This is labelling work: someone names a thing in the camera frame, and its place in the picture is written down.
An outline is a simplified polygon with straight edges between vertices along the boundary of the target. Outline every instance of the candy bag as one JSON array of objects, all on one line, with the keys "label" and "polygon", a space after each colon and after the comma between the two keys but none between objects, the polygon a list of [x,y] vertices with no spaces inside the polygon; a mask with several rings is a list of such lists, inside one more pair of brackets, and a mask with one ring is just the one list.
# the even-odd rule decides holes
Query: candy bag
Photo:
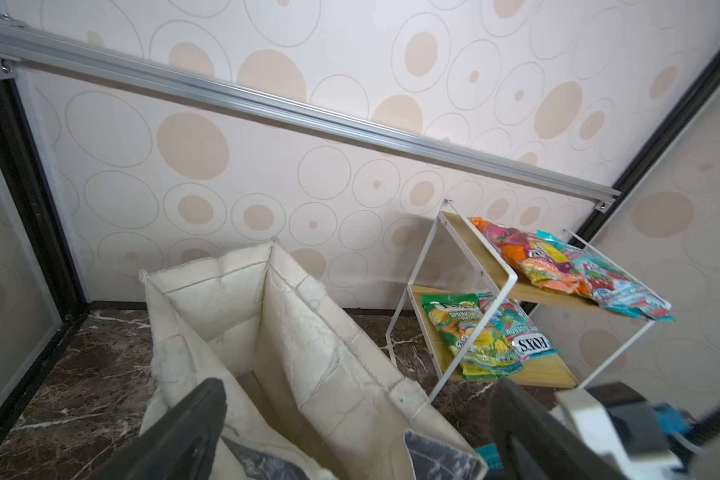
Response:
[{"label": "candy bag", "polygon": [[608,261],[602,255],[568,245],[547,232],[538,236],[555,245],[563,255],[584,274],[590,285],[590,298],[601,308],[622,315],[660,322],[672,322],[672,305],[632,275]]},{"label": "candy bag", "polygon": [[[478,293],[480,311],[485,313],[495,298],[493,293]],[[490,318],[490,323],[507,338],[523,362],[558,353],[514,300],[502,302]]]},{"label": "candy bag", "polygon": [[517,228],[472,219],[478,230],[499,249],[501,257],[536,286],[561,293],[589,296],[584,276],[554,246]]},{"label": "candy bag", "polygon": [[[474,293],[462,296],[422,295],[422,307],[454,356],[483,317],[478,296]],[[516,351],[490,322],[461,360],[465,379],[497,379],[522,369],[523,364]]]}]

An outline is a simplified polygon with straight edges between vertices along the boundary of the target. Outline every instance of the white fabric bag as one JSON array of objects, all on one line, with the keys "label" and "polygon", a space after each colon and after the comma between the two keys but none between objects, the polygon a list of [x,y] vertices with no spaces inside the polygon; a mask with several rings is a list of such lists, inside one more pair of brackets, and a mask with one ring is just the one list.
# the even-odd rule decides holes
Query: white fabric bag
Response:
[{"label": "white fabric bag", "polygon": [[487,471],[422,388],[277,244],[142,277],[157,380],[142,432],[203,379],[221,379],[227,412],[213,478],[478,480]]}]

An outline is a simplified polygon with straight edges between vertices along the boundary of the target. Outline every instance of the shelf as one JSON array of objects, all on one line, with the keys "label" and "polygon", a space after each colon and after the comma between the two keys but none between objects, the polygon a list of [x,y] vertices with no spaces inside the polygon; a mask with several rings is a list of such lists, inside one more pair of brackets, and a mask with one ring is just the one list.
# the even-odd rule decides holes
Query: shelf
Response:
[{"label": "shelf", "polygon": [[[507,283],[507,272],[501,268],[499,262],[485,249],[485,246],[476,237],[475,230],[472,230],[460,216],[449,212],[441,211],[440,215],[451,224],[461,241],[469,249],[474,258],[489,274],[490,278],[499,288]],[[595,302],[580,295],[565,295],[550,290],[541,289],[530,283],[523,274],[518,274],[518,282],[515,283],[509,292],[508,298],[518,302],[533,302],[542,305],[558,306],[569,310],[586,310],[589,312],[605,313]]]},{"label": "shelf", "polygon": [[[432,352],[432,360],[434,368],[438,373],[438,377],[442,377],[443,372],[448,369],[448,366],[453,361],[454,356],[451,354],[451,351],[448,350],[448,347],[442,341],[438,332],[434,329],[432,322],[430,322],[427,317],[427,313],[424,312],[424,309],[422,308],[422,294],[442,295],[444,293],[454,292],[418,285],[410,285],[408,287],[408,294],[413,302],[416,319],[422,328],[427,347],[429,347],[429,351]],[[524,363],[522,372],[515,373],[514,375],[509,376],[509,378],[519,385],[546,386],[561,389],[574,388],[578,385],[578,381],[576,380],[574,374],[568,370],[568,367],[566,367],[565,363],[563,363],[563,360],[561,360],[557,355],[550,355],[540,359],[529,360]],[[456,370],[454,370],[450,380],[467,381],[461,378],[461,366],[456,367]],[[495,380],[476,381],[495,382]]]}]

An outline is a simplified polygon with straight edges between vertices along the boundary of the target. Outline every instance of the marble floor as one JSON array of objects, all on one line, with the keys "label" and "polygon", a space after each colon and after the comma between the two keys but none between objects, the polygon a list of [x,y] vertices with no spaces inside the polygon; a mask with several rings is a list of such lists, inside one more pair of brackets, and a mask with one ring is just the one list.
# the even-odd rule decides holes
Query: marble floor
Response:
[{"label": "marble floor", "polygon": [[[352,316],[386,351],[388,316]],[[429,391],[437,381],[415,317],[394,335],[398,368]],[[155,383],[149,317],[138,310],[97,310],[0,446],[0,479],[83,480],[136,437]],[[491,386],[449,382],[434,406],[472,445],[491,443]],[[552,389],[527,388],[552,407]]]}]

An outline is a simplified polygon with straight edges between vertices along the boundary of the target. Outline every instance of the aluminum rail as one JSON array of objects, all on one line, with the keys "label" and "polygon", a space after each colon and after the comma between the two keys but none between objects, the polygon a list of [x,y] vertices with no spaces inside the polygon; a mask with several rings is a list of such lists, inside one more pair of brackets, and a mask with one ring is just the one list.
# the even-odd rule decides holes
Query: aluminum rail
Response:
[{"label": "aluminum rail", "polygon": [[313,107],[239,85],[187,73],[144,58],[64,38],[0,18],[0,54],[29,66],[62,70],[158,91],[192,101],[352,139],[427,162],[499,177],[543,190],[610,204],[619,191],[496,155],[455,147],[371,121]]}]

